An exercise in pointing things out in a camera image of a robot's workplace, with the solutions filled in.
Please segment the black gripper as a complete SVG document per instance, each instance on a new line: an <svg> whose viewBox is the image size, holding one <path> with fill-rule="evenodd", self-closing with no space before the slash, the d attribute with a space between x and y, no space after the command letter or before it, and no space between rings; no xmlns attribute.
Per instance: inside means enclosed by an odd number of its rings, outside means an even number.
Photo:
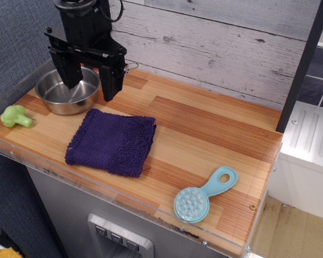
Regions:
<svg viewBox="0 0 323 258"><path fill-rule="evenodd" d="M99 68L103 97L113 100L122 90L127 50L112 37L112 23L120 20L124 5L120 1L120 12L112 18L108 1L54 1L60 12L62 27L47 28L45 35L50 40L49 53L64 85L73 89L82 79L80 62L72 54L82 53L90 61L98 56L112 67Z"/></svg>

